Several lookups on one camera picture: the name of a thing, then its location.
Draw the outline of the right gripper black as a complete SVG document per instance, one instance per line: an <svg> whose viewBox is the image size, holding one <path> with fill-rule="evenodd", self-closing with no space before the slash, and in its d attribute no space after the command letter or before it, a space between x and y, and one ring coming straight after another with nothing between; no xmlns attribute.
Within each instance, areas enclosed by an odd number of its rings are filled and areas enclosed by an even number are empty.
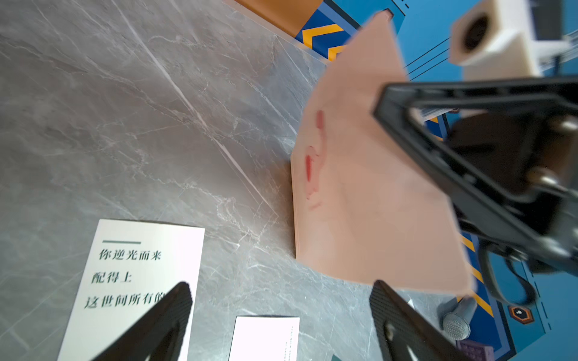
<svg viewBox="0 0 578 361"><path fill-rule="evenodd" d="M388 84L379 125L451 199L462 230L577 274L577 79Z"/></svg>

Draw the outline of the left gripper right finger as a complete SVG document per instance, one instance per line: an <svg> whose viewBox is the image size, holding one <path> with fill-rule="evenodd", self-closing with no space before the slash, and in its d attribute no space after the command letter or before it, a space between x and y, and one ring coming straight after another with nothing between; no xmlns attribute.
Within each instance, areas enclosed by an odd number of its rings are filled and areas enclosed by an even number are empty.
<svg viewBox="0 0 578 361"><path fill-rule="evenodd" d="M373 284L370 309L382 359L468 359L384 281Z"/></svg>

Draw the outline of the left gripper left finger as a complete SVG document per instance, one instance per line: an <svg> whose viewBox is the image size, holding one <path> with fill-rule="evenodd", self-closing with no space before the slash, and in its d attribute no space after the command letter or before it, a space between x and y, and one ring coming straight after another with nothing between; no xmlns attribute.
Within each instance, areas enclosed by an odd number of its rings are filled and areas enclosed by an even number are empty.
<svg viewBox="0 0 578 361"><path fill-rule="evenodd" d="M182 281L95 360L177 360L192 308L190 286Z"/></svg>

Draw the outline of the white card large chinese text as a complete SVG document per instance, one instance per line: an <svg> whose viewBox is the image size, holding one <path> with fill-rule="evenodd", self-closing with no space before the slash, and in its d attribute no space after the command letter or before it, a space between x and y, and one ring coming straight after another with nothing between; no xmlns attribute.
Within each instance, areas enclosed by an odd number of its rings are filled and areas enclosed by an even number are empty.
<svg viewBox="0 0 578 361"><path fill-rule="evenodd" d="M229 361L296 361L299 317L238 316Z"/></svg>

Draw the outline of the white card near left arm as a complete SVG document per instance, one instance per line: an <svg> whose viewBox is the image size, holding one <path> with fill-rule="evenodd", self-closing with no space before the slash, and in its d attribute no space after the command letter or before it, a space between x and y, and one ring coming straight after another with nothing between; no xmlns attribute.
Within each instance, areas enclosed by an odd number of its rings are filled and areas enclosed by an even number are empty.
<svg viewBox="0 0 578 361"><path fill-rule="evenodd" d="M178 283L196 296L205 230L101 219L58 358L92 360Z"/></svg>

